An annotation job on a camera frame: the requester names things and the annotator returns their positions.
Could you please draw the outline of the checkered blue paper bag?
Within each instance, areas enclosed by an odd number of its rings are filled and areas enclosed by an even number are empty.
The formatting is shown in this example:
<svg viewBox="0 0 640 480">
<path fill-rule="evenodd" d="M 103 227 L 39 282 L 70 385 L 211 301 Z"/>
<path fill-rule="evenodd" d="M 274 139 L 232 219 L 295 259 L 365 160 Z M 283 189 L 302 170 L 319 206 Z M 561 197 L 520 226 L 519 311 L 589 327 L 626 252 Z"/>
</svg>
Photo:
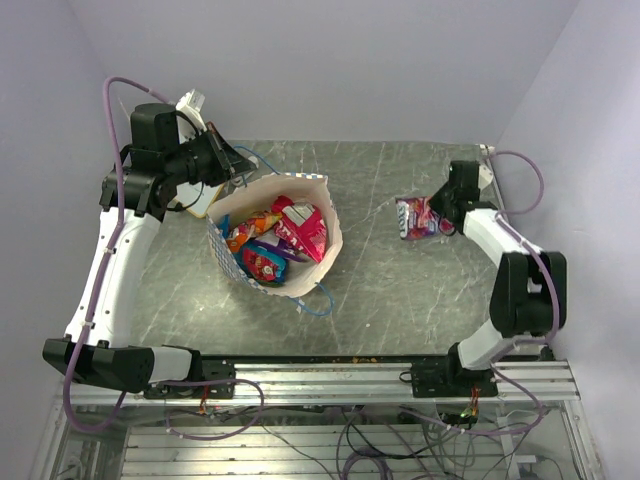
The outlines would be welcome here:
<svg viewBox="0 0 640 480">
<path fill-rule="evenodd" d="M 225 217 L 235 221 L 244 213 L 266 207 L 279 194 L 319 207 L 328 227 L 328 247 L 325 258 L 319 263 L 306 262 L 295 267 L 282 287 L 267 287 L 250 278 L 241 268 L 231 250 L 224 245 L 223 231 L 219 225 Z M 340 221 L 328 189 L 328 177 L 322 174 L 272 171 L 211 203 L 205 219 L 211 255 L 229 280 L 265 295 L 289 298 L 300 310 L 306 310 L 307 307 L 299 299 L 321 285 L 343 246 Z"/>
</svg>

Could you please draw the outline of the purple Fox's berries candy bag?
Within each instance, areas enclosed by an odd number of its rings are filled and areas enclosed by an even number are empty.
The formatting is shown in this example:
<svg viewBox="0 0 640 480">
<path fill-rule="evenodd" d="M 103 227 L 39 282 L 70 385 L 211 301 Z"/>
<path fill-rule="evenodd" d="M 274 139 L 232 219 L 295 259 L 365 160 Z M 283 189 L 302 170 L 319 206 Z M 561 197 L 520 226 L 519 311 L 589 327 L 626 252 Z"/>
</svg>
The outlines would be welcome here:
<svg viewBox="0 0 640 480">
<path fill-rule="evenodd" d="M 430 207 L 429 200 L 429 197 L 395 198 L 402 240 L 413 241 L 437 235 L 452 236 L 456 233 L 455 227 Z"/>
</svg>

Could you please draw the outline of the pink red snack bag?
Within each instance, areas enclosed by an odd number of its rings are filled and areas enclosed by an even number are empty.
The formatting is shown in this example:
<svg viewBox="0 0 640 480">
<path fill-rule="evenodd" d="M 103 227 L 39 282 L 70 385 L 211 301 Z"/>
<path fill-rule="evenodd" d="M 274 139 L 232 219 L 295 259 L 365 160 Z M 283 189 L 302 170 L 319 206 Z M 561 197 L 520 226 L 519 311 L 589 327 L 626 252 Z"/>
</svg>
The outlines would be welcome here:
<svg viewBox="0 0 640 480">
<path fill-rule="evenodd" d="M 327 247 L 327 227 L 320 210 L 309 202 L 294 202 L 279 196 L 271 211 L 280 215 L 274 234 L 316 263 L 323 260 Z"/>
</svg>

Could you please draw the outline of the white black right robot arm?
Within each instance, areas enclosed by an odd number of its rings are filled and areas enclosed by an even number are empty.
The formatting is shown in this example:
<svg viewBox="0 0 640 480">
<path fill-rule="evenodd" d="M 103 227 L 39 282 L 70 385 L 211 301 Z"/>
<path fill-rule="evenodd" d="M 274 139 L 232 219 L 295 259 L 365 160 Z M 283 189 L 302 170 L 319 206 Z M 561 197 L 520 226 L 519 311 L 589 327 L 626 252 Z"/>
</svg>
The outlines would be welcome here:
<svg viewBox="0 0 640 480">
<path fill-rule="evenodd" d="M 489 318 L 444 356 L 412 365 L 416 398 L 494 396 L 493 364 L 520 345 L 546 345 L 566 322 L 567 260 L 529 242 L 505 220 L 482 190 L 493 179 L 478 161 L 453 161 L 430 208 L 475 243 L 497 268 Z"/>
</svg>

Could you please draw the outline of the orange snack packet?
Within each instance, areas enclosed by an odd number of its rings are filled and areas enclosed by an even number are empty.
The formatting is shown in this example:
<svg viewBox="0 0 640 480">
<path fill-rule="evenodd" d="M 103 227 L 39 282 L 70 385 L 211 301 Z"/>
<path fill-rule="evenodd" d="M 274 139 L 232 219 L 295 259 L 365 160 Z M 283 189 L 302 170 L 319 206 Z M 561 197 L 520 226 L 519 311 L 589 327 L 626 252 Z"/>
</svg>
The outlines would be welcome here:
<svg viewBox="0 0 640 480">
<path fill-rule="evenodd" d="M 246 243 L 266 233 L 281 218 L 281 213 L 270 210 L 253 213 L 230 231 L 226 238 L 227 247 L 232 253 L 238 253 Z"/>
</svg>

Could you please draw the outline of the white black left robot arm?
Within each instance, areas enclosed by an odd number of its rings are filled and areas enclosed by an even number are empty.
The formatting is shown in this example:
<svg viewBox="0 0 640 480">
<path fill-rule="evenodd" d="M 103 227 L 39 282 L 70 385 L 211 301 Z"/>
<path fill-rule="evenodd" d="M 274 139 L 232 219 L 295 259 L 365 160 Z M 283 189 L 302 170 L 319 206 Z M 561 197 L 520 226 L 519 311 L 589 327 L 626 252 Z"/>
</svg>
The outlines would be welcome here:
<svg viewBox="0 0 640 480">
<path fill-rule="evenodd" d="M 255 170 L 212 123 L 165 103 L 130 117 L 132 140 L 102 182 L 100 230 L 79 306 L 43 358 L 65 382 L 138 393 L 168 381 L 182 397 L 203 387 L 201 355 L 184 347 L 130 343 L 135 298 L 148 251 L 183 184 L 216 187 Z"/>
</svg>

